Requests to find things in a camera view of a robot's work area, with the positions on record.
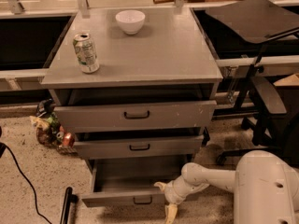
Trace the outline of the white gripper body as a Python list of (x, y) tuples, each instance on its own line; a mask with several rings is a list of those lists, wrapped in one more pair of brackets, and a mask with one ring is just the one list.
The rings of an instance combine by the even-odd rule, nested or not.
[(190, 184), (180, 176), (165, 184), (163, 192), (169, 203), (179, 205), (184, 202), (189, 195), (202, 191), (207, 187), (207, 183), (200, 183), (199, 185)]

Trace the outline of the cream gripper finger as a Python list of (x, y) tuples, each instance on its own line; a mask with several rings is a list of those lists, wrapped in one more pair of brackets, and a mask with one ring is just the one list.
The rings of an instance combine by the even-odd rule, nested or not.
[(165, 224), (173, 224), (178, 212), (178, 206), (170, 203), (165, 207)]
[(160, 191), (165, 191), (166, 184), (164, 182), (156, 182), (154, 184), (156, 188), (159, 188)]

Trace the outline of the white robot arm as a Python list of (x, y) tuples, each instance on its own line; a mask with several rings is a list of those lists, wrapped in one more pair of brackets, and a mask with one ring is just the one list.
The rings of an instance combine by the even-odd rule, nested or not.
[(155, 186), (168, 201), (165, 224), (174, 222), (189, 195), (209, 186), (234, 194), (234, 224), (296, 224), (299, 211), (298, 171), (262, 150), (245, 154), (233, 171), (188, 162), (178, 178)]

